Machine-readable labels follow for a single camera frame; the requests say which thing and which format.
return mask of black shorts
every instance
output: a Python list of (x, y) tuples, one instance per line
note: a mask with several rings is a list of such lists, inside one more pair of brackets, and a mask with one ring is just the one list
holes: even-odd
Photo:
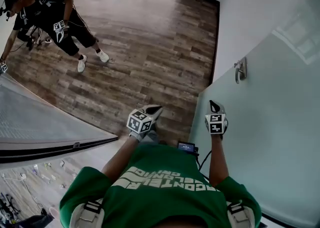
[(96, 38), (90, 33), (74, 9), (70, 15), (68, 26), (68, 37), (63, 39), (60, 43), (57, 42), (57, 35), (55, 32), (50, 34), (54, 43), (68, 55), (74, 56), (79, 52), (79, 48), (71, 36), (76, 37), (85, 48), (92, 47), (96, 43)]

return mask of green t-shirt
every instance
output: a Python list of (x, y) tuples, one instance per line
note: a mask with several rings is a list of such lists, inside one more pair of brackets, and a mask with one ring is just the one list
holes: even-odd
[(139, 146), (121, 177), (112, 184), (92, 167), (84, 167), (60, 202), (60, 220), (67, 228), (79, 204), (104, 198), (102, 227), (151, 228), (173, 216), (197, 216), (208, 227), (230, 228), (227, 204), (250, 207), (259, 225), (261, 209), (243, 185), (231, 177), (215, 188), (203, 178), (195, 157), (166, 145)]

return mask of door handle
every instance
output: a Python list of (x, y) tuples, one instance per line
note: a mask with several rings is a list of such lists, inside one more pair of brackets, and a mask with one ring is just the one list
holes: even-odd
[(243, 81), (247, 77), (247, 58), (244, 57), (240, 61), (235, 63), (234, 68), (235, 68), (235, 82), (239, 84), (239, 77), (241, 81)]

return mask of man in black clothing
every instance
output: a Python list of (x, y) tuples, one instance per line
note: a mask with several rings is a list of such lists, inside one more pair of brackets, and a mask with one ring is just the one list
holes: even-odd
[[(74, 0), (5, 0), (4, 2), (8, 15), (13, 17), (17, 14), (17, 16), (2, 54), (3, 60), (9, 55), (19, 31), (28, 24), (47, 32), (58, 47), (77, 58), (79, 73), (84, 71), (87, 57), (79, 53), (72, 36), (75, 36), (84, 47), (94, 48), (102, 62), (106, 63), (109, 60), (109, 56), (100, 49), (96, 38), (73, 8)], [(57, 25), (60, 26), (60, 34), (57, 33)]]

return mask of electronic device with screen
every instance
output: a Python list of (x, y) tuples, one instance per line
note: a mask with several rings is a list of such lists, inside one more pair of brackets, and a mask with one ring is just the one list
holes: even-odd
[(191, 154), (196, 157), (199, 156), (198, 154), (199, 148), (196, 147), (194, 143), (178, 141), (177, 148), (186, 152), (187, 154)]

